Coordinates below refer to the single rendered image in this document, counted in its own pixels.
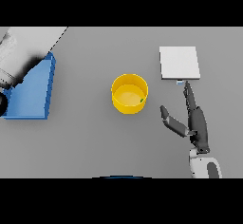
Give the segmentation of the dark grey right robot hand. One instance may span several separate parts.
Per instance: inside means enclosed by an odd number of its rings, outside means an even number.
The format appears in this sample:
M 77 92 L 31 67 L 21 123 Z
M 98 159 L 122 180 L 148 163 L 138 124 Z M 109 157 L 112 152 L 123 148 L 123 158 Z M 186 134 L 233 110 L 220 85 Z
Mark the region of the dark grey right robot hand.
M 207 154 L 210 152 L 207 122 L 202 109 L 196 104 L 195 95 L 189 82 L 185 83 L 183 94 L 188 112 L 188 124 L 185 125 L 172 117 L 163 105 L 159 108 L 162 121 L 168 129 L 179 136 L 189 137 L 199 154 Z

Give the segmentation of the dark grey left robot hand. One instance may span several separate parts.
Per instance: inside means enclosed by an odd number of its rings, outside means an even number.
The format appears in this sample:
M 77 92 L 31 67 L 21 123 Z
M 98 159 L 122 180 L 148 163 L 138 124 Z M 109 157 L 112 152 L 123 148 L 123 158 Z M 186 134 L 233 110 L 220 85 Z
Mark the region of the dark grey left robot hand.
M 6 95 L 0 92 L 0 117 L 6 112 L 8 108 L 8 99 Z

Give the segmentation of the pale square measuring scale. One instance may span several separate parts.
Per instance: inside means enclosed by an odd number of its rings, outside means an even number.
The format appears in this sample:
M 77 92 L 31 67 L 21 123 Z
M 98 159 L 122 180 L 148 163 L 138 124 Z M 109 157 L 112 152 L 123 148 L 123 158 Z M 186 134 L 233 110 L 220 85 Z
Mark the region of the pale square measuring scale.
M 160 74 L 163 80 L 199 80 L 195 47 L 160 47 Z

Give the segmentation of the yellow bowl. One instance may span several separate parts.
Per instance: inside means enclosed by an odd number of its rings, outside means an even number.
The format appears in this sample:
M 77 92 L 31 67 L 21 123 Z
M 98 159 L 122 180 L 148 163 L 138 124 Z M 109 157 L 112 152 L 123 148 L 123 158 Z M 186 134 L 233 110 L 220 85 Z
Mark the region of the yellow bowl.
M 138 114 L 144 108 L 148 97 L 148 84 L 137 74 L 122 74 L 111 85 L 111 100 L 122 114 Z

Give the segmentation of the blue tray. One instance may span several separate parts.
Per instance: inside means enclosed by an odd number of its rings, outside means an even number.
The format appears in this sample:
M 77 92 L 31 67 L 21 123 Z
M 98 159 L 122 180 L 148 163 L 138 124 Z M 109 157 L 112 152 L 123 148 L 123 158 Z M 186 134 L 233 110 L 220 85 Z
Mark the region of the blue tray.
M 46 120 L 49 114 L 56 60 L 52 52 L 28 72 L 21 84 L 4 89 L 8 109 L 5 120 Z

